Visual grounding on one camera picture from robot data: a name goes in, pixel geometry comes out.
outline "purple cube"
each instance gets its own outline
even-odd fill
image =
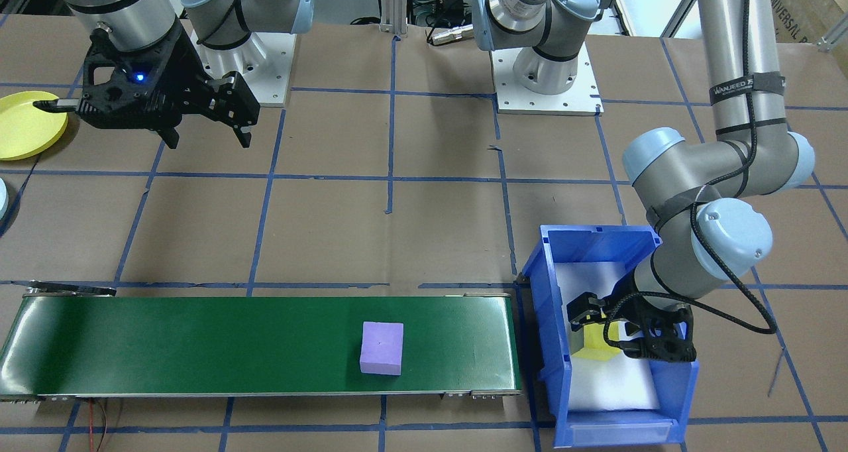
[[[362,323],[360,370],[364,374],[400,376],[403,323]]]

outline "blue plastic bin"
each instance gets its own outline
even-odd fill
[[[698,363],[651,361],[659,410],[569,412],[572,380],[566,319],[554,264],[562,262],[623,262],[626,271],[651,254],[660,238],[649,227],[542,225],[542,238],[524,276],[533,289],[533,309],[545,367],[539,373],[548,389],[551,413],[556,416],[554,447],[681,443],[694,395]]]

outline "green conveyor belt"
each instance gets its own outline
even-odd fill
[[[360,373],[363,321],[403,323],[403,373]],[[509,298],[27,297],[0,398],[411,394],[521,388]]]

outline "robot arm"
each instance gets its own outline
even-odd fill
[[[188,0],[203,47],[242,54],[204,63],[168,0],[64,1],[90,32],[82,99],[36,106],[75,111],[100,129],[154,130],[172,149],[184,114],[227,124],[248,147],[260,104],[243,74],[261,66],[266,55],[260,44],[248,42],[250,30],[302,32],[312,23],[311,0]],[[215,69],[204,68],[213,64]],[[113,69],[108,81],[95,80],[100,68]]]
[[[474,0],[474,38],[485,51],[524,48],[515,78],[556,95],[572,87],[586,33],[602,13],[600,0]]]
[[[624,163],[648,220],[663,239],[608,298],[584,293],[568,305],[572,330],[625,320],[632,341],[608,341],[630,357],[693,361],[688,305],[732,280],[773,319],[738,276],[765,258],[772,232],[739,200],[802,183],[815,154],[788,132],[769,0],[699,0],[717,142],[690,146],[673,129],[655,129],[630,144]]]

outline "yellow plate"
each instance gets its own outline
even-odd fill
[[[45,151],[68,126],[68,114],[51,114],[33,101],[52,101],[43,91],[24,91],[0,99],[0,161],[16,161]]]

